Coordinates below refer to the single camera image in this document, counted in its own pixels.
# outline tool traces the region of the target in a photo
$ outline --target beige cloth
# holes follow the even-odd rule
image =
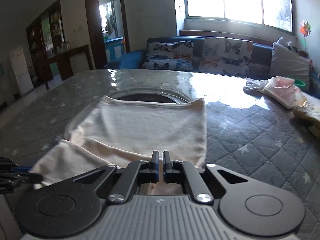
[[[106,164],[125,168],[132,161],[150,160],[153,150],[160,154],[168,150],[172,160],[201,167],[206,155],[204,100],[167,104],[104,96],[71,133],[70,141],[60,141],[32,172],[41,173],[43,185],[47,186]],[[165,195],[176,191],[157,184],[148,193]]]

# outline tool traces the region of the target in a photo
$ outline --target refrigerator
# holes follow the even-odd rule
[[[21,96],[33,90],[33,84],[28,71],[23,48],[19,47],[10,53],[11,66],[17,81],[17,87]]]

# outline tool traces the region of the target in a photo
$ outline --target door frame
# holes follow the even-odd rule
[[[89,37],[91,42],[93,60],[97,69],[102,69],[107,64],[104,41],[101,31],[99,0],[84,0],[87,15]],[[130,52],[127,18],[125,14],[124,0],[120,0],[121,15],[124,29],[126,52]]]

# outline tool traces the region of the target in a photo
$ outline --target quilted tablecloth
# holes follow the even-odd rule
[[[37,99],[5,125],[0,131],[0,152],[20,165],[33,165],[64,137],[69,121],[103,95],[156,89],[186,100],[204,98],[206,163],[296,194],[306,207],[298,236],[318,240],[320,144],[291,111],[261,94],[245,94],[245,82],[235,77],[163,70],[83,72]]]

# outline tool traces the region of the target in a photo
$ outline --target green bowl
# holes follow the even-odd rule
[[[297,87],[300,87],[300,88],[303,88],[306,86],[305,82],[301,79],[297,79],[297,78],[292,78],[294,79],[294,84],[297,86]]]

